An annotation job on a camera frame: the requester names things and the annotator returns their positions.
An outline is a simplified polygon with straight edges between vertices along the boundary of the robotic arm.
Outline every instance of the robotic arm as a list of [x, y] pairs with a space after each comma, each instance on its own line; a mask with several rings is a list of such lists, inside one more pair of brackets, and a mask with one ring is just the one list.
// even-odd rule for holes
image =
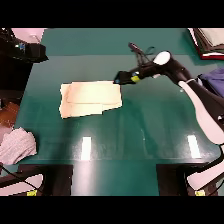
[[201, 129], [211, 142], [219, 145], [220, 158], [187, 176], [187, 181], [194, 190], [202, 189], [224, 172], [224, 99], [200, 86], [170, 52], [160, 52], [150, 61], [135, 44], [129, 43], [129, 47], [136, 54], [138, 67], [129, 72], [118, 72], [114, 83], [136, 84], [146, 77], [166, 75], [174, 84], [184, 89], [195, 107]]

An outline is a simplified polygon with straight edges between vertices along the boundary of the yellow label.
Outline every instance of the yellow label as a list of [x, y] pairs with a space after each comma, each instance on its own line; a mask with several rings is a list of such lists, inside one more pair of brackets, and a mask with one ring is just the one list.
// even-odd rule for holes
[[37, 190], [27, 192], [27, 196], [37, 196]]
[[132, 77], [131, 77], [131, 80], [132, 80], [133, 82], [138, 82], [138, 81], [140, 81], [140, 79], [139, 79], [139, 77], [138, 77], [137, 75], [132, 76]]
[[205, 196], [205, 191], [204, 190], [195, 191], [195, 195], [196, 196]]

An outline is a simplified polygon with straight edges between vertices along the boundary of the black cable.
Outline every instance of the black cable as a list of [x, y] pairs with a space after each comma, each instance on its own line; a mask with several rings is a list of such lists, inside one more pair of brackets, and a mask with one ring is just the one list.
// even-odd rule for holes
[[22, 178], [16, 176], [15, 174], [11, 173], [10, 171], [8, 171], [8, 170], [7, 170], [5, 167], [3, 167], [2, 165], [0, 165], [0, 167], [1, 167], [6, 173], [8, 173], [8, 174], [14, 176], [14, 177], [17, 178], [18, 180], [20, 180], [20, 181], [22, 181], [22, 182], [24, 182], [24, 183], [30, 185], [30, 186], [33, 187], [35, 190], [37, 190], [37, 191], [39, 191], [40, 193], [43, 194], [43, 192], [42, 192], [40, 189], [36, 188], [33, 184], [31, 184], [31, 183], [29, 183], [29, 182], [23, 180]]
[[222, 185], [224, 184], [224, 180], [222, 181], [222, 183], [212, 192], [212, 193], [210, 193], [208, 196], [212, 196], [216, 191], [218, 191], [218, 189], [220, 188], [220, 187], [222, 187]]

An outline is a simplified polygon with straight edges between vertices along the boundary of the table surface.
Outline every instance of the table surface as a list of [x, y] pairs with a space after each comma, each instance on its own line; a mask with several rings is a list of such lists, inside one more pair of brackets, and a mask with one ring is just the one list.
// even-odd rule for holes
[[[188, 96], [164, 76], [122, 86], [119, 109], [61, 119], [61, 84], [113, 80], [119, 70], [136, 67], [128, 42], [143, 50], [154, 46], [156, 53], [169, 50], [193, 77], [223, 66], [200, 60], [184, 28], [45, 30], [49, 60], [33, 66], [15, 125], [34, 134], [38, 153], [20, 163], [74, 164], [72, 195], [158, 195], [157, 163], [220, 155]], [[196, 136], [200, 159], [192, 158], [189, 135]], [[81, 161], [83, 137], [91, 137], [91, 161]]]

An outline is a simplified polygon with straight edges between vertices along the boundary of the blue cloth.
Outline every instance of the blue cloth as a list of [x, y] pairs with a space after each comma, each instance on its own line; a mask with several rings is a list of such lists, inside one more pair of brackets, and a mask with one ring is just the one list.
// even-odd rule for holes
[[202, 74], [200, 79], [205, 80], [217, 95], [224, 97], [224, 67]]

